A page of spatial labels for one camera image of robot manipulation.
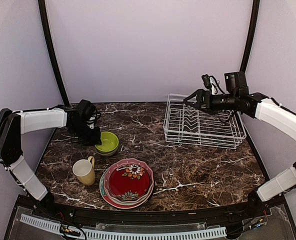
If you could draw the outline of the pink dotted bowl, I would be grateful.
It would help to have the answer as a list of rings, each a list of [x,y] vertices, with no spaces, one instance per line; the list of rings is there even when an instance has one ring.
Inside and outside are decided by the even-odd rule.
[[[143,200],[144,197],[146,196],[146,194],[148,193],[148,191],[147,191],[147,193],[146,193],[145,195],[143,195],[142,197],[140,197],[139,199],[137,199],[137,200],[135,200],[135,201],[120,201],[120,200],[118,200],[118,199],[116,199],[115,197],[112,196],[111,191],[109,190],[109,186],[108,186],[108,185],[109,185],[109,177],[110,177],[110,175],[113,173],[114,170],[116,170],[116,169],[119,168],[120,166],[127,165],[127,164],[138,164],[138,165],[141,165],[142,167],[144,167],[144,168],[148,171],[148,173],[149,173],[149,175],[150,175],[150,187],[151,187],[152,185],[153,185],[153,187],[154,187],[154,185],[155,185],[155,181],[154,181],[154,172],[153,172],[153,170],[147,165],[147,163],[144,162],[144,161],[137,160],[137,159],[135,159],[135,158],[128,158],[128,159],[122,159],[122,160],[120,160],[120,161],[118,161],[118,162],[112,164],[112,165],[108,168],[108,172],[106,173],[106,175],[105,175],[105,177],[104,177],[104,190],[106,191],[107,196],[108,196],[111,200],[113,200],[115,203],[126,204],[126,205],[128,205],[128,204],[132,204],[132,203],[137,203],[137,202]]]

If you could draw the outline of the pale yellow mug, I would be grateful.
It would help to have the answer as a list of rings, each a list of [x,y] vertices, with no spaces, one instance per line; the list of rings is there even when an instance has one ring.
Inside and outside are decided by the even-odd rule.
[[[95,183],[95,158],[89,156],[87,159],[80,159],[72,166],[72,172],[77,179],[86,186],[91,186]]]

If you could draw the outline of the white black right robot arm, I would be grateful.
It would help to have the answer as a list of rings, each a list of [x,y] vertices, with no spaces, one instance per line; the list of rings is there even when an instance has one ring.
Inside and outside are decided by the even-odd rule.
[[[222,110],[246,114],[280,130],[296,142],[296,114],[262,93],[250,93],[244,72],[224,75],[227,93],[212,94],[211,76],[202,75],[206,89],[198,89],[183,102],[204,113],[214,115]],[[254,217],[263,208],[263,203],[288,190],[296,188],[296,162],[271,180],[265,182],[248,196],[243,213]]]

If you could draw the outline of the lime green cup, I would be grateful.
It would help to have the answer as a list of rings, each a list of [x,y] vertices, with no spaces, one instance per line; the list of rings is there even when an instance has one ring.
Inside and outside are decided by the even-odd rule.
[[[101,144],[96,144],[95,148],[100,153],[110,153],[119,146],[119,138],[110,131],[102,131],[100,136]]]

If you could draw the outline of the pale green glass cup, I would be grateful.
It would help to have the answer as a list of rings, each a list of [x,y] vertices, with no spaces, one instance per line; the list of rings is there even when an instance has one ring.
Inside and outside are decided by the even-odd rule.
[[[103,152],[100,152],[100,151],[96,150],[96,153],[99,154],[100,156],[103,156],[103,157],[110,157],[110,156],[113,156],[114,154],[116,154],[117,151],[118,151],[118,148],[116,148],[113,151],[106,152],[106,153],[103,153]]]

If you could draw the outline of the striped rim cream plate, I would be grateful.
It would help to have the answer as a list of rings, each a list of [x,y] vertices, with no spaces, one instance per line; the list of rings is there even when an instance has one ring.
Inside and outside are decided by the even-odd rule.
[[[153,197],[153,193],[154,193],[154,191],[155,191],[155,188],[153,188],[153,189],[151,190],[151,193],[150,193],[150,195],[149,195],[149,197],[148,197],[147,200],[150,200],[150,199]]]

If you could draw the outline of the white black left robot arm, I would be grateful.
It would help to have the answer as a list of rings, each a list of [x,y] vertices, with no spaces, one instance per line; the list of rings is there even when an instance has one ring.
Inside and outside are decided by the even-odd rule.
[[[26,134],[67,128],[78,142],[85,146],[101,143],[101,130],[96,122],[101,112],[88,100],[81,100],[76,106],[57,105],[41,109],[0,111],[0,164],[10,172],[15,182],[36,201],[39,210],[48,218],[59,213],[53,203],[53,195],[38,179],[25,160],[22,137]]]

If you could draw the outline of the small red flower plate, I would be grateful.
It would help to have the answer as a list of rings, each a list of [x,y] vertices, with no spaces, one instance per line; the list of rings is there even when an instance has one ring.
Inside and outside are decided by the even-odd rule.
[[[148,192],[150,185],[148,171],[135,163],[120,166],[108,179],[108,189],[121,202],[136,201]]]

